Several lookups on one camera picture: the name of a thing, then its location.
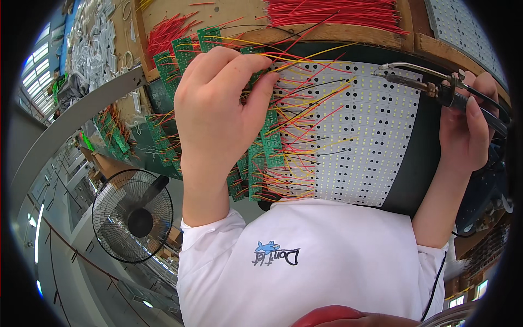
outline left hand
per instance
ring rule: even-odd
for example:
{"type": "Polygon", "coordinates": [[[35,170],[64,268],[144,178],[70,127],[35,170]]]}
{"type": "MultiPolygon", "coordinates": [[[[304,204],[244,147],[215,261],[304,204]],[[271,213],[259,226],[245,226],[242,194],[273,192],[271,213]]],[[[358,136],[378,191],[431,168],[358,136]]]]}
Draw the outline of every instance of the left hand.
{"type": "MultiPolygon", "coordinates": [[[[498,102],[496,83],[489,73],[478,77],[467,71],[464,83],[498,102]]],[[[489,128],[478,104],[482,99],[468,91],[456,88],[457,92],[469,97],[467,113],[442,107],[439,126],[439,143],[441,145],[440,164],[447,168],[471,174],[483,167],[488,160],[488,146],[494,135],[489,128]]],[[[498,110],[491,111],[498,116],[498,110]]]]}

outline gray cloth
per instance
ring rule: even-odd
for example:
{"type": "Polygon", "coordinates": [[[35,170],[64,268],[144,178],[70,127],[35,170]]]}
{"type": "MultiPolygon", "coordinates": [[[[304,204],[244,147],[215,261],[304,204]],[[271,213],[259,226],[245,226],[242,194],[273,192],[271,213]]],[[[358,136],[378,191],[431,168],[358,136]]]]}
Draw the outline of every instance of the gray cloth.
{"type": "Polygon", "coordinates": [[[82,81],[82,78],[77,74],[71,74],[67,77],[67,81],[60,87],[58,94],[58,105],[60,111],[66,111],[71,105],[71,100],[78,101],[89,93],[89,85],[82,81]]]}

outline white t-shirt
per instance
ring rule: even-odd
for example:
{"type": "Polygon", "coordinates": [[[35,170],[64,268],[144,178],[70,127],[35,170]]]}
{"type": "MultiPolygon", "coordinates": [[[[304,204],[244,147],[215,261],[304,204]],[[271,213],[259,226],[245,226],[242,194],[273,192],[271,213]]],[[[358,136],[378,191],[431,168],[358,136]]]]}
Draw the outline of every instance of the white t-shirt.
{"type": "MultiPolygon", "coordinates": [[[[247,227],[231,210],[184,232],[184,324],[290,326],[329,305],[420,320],[446,245],[416,245],[408,216],[328,200],[274,203],[247,227]]],[[[443,271],[427,317],[442,310],[443,271]]]]}

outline hand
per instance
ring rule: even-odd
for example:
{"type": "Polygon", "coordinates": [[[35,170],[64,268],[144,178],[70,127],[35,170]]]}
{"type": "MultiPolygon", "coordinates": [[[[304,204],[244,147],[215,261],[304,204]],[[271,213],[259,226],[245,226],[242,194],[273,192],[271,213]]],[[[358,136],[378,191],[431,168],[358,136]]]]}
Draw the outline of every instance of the hand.
{"type": "Polygon", "coordinates": [[[253,73],[270,65],[258,54],[215,47],[187,67],[174,97],[184,180],[199,175],[206,183],[225,182],[260,132],[279,74],[263,75],[246,105],[240,103],[242,89],[253,73]]]}
{"type": "MultiPolygon", "coordinates": [[[[471,72],[465,73],[464,83],[472,86],[491,99],[498,101],[496,83],[489,73],[475,77],[471,72]]],[[[489,128],[485,117],[481,113],[477,98],[463,89],[457,88],[459,93],[469,97],[467,113],[442,107],[439,127],[439,142],[441,144],[440,164],[446,168],[470,174],[483,167],[488,160],[488,145],[494,135],[494,130],[489,128]]],[[[498,116],[498,110],[492,111],[498,116]]]]}

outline sleeve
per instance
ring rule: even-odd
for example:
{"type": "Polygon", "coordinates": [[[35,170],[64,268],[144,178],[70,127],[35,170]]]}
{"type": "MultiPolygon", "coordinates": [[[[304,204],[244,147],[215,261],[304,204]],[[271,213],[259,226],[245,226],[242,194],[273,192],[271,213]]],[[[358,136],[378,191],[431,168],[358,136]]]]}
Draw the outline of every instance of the sleeve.
{"type": "Polygon", "coordinates": [[[427,320],[428,318],[443,310],[443,302],[445,299],[445,286],[443,283],[445,268],[443,267],[443,260],[445,259],[449,244],[447,243],[441,249],[422,245],[418,245],[417,247],[419,258],[418,283],[422,303],[422,312],[420,318],[425,313],[427,305],[430,305],[427,316],[425,316],[425,320],[427,320]],[[429,304],[436,278],[438,278],[436,289],[434,290],[432,302],[429,304]]]}

